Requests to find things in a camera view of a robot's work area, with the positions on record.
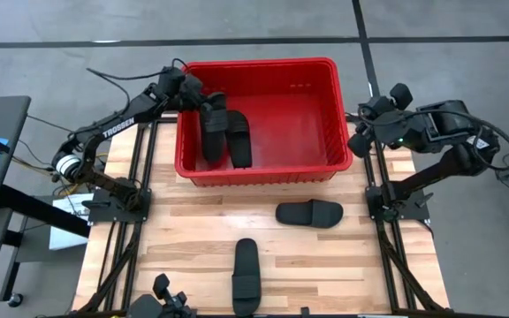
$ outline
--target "black slide sandal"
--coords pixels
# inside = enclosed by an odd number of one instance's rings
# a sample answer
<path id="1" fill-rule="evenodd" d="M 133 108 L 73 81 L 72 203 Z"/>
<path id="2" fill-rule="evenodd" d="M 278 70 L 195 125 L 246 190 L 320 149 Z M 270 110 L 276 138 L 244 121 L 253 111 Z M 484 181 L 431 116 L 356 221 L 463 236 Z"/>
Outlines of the black slide sandal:
<path id="1" fill-rule="evenodd" d="M 201 152 L 208 163 L 221 160 L 227 129 L 227 106 L 223 93 L 208 96 L 200 108 Z"/>
<path id="2" fill-rule="evenodd" d="M 276 219 L 282 224 L 329 229 L 342 218 L 343 207 L 336 202 L 312 199 L 308 202 L 280 203 L 276 207 Z"/>
<path id="3" fill-rule="evenodd" d="M 250 168 L 253 155 L 247 118 L 237 110 L 227 111 L 227 118 L 229 124 L 225 133 L 233 168 Z"/>
<path id="4" fill-rule="evenodd" d="M 261 267 L 258 247 L 250 238 L 235 246 L 235 269 L 232 276 L 233 312 L 238 317 L 253 314 L 261 304 Z"/>

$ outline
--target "yellow wire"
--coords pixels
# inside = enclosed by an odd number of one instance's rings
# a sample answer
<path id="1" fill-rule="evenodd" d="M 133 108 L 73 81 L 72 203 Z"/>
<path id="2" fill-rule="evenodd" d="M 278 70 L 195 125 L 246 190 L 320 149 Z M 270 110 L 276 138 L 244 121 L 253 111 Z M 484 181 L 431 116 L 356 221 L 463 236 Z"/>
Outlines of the yellow wire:
<path id="1" fill-rule="evenodd" d="M 97 154 L 96 157 L 103 157 L 103 156 L 107 156 L 108 153 L 100 153 L 100 154 Z M 49 176 L 51 173 L 50 172 L 43 172 L 42 170 L 39 170 L 39 169 L 36 169 L 35 167 L 32 167 L 28 164 L 26 164 L 26 162 L 23 162 L 22 159 L 15 159 L 15 158 L 12 158 L 12 160 L 15 162 L 15 163 L 18 163 L 20 165 L 22 165 L 23 167 L 27 168 L 27 169 L 30 169 L 30 170 L 33 170 L 33 171 L 36 171 L 38 173 L 41 173 L 42 175 L 44 176 Z M 66 195 L 71 195 L 71 194 L 75 194 L 77 191 L 78 191 L 78 188 L 80 187 L 80 185 L 73 185 L 72 188 L 64 188 L 62 190 L 60 190 L 58 192 L 58 196 L 66 196 Z"/>

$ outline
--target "sticker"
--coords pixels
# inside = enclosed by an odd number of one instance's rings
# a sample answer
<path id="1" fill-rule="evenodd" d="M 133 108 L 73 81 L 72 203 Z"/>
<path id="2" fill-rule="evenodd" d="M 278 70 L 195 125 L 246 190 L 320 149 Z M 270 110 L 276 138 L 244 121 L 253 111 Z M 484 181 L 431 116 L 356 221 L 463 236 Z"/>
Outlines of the sticker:
<path id="1" fill-rule="evenodd" d="M 467 138 L 467 142 L 472 145 L 473 141 L 475 141 L 475 138 L 476 138 L 476 136 L 470 136 Z M 476 141 L 476 147 L 479 149 L 486 148 L 488 146 L 490 146 L 490 144 L 488 142 L 482 140 L 482 138 L 479 138 Z"/>

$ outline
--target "desk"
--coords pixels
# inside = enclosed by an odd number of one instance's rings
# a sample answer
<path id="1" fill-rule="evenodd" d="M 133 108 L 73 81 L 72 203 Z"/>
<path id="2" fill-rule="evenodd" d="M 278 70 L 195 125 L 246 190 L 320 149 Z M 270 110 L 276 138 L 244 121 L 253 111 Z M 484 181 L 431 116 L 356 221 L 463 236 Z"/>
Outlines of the desk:
<path id="1" fill-rule="evenodd" d="M 12 211 L 19 212 L 24 216 L 32 217 L 41 222 L 52 224 L 66 231 L 72 231 L 77 234 L 87 236 L 89 228 L 84 220 L 77 216 L 72 216 L 58 208 L 39 201 L 34 197 L 28 196 L 21 191 L 13 189 L 7 185 L 3 185 L 5 174 L 9 168 L 13 152 L 17 147 L 17 142 L 25 120 L 27 119 L 27 110 L 31 99 L 28 96 L 9 96 L 0 97 L 0 137 L 8 140 L 9 154 L 0 156 L 0 243 L 10 246 L 19 247 L 21 242 L 32 245 L 31 242 L 44 242 L 42 235 L 37 238 L 27 238 L 23 235 L 26 228 L 27 220 L 24 220 L 19 232 L 9 231 L 7 227 L 11 219 Z M 37 233 L 42 233 L 43 227 L 34 231 L 31 237 Z M 11 265 L 4 279 L 4 286 L 0 293 L 0 301 L 6 301 L 11 296 L 13 284 L 19 265 L 22 261 L 32 261 L 31 254 L 28 249 L 15 249 L 11 258 Z"/>
<path id="2" fill-rule="evenodd" d="M 127 176 L 135 134 L 133 128 L 114 137 L 107 174 Z M 364 200 L 366 173 L 359 158 L 349 170 L 321 184 L 199 188 L 174 170 L 175 140 L 176 126 L 160 124 L 150 181 L 153 204 L 141 234 L 133 299 L 151 293 L 155 277 L 166 273 L 171 291 L 185 292 L 188 305 L 200 314 L 233 314 L 235 244 L 252 238 L 259 248 L 262 273 L 263 297 L 257 313 L 299 314 L 300 307 L 310 307 L 312 314 L 390 312 L 375 225 Z M 146 148 L 143 145 L 141 170 Z M 392 179 L 414 173 L 409 150 L 386 151 L 385 156 Z M 278 203 L 312 198 L 341 203 L 345 210 L 341 223 L 316 230 L 276 221 Z M 448 306 L 430 233 L 416 221 L 403 221 L 400 226 L 409 268 L 436 302 Z M 92 227 L 73 308 L 83 306 L 95 292 L 109 229 L 109 223 Z M 404 306 L 401 279 L 394 272 L 399 303 Z M 114 308 L 120 307 L 124 278 L 122 273 Z"/>

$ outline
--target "table leg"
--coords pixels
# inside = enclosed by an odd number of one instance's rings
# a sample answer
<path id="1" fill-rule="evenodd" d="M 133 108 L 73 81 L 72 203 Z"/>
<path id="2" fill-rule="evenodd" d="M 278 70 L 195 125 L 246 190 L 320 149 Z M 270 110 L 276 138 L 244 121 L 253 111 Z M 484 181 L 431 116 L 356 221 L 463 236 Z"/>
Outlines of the table leg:
<path id="1" fill-rule="evenodd" d="M 21 246 L 21 240 L 23 239 L 23 233 L 7 230 L 4 235 L 3 244 L 7 246 Z"/>
<path id="2" fill-rule="evenodd" d="M 5 274 L 4 285 L 0 292 L 0 301 L 7 301 L 11 297 L 13 287 L 15 286 L 15 279 L 17 279 L 17 274 L 19 273 L 20 264 L 21 263 L 19 263 L 18 261 L 14 261 L 12 265 L 9 268 L 7 268 L 7 274 Z"/>
<path id="3" fill-rule="evenodd" d="M 43 201 L 26 195 L 7 185 L 0 188 L 0 207 L 11 208 L 23 216 L 32 217 L 58 229 L 78 234 L 84 238 L 89 237 L 87 222 L 77 216 L 64 212 Z"/>

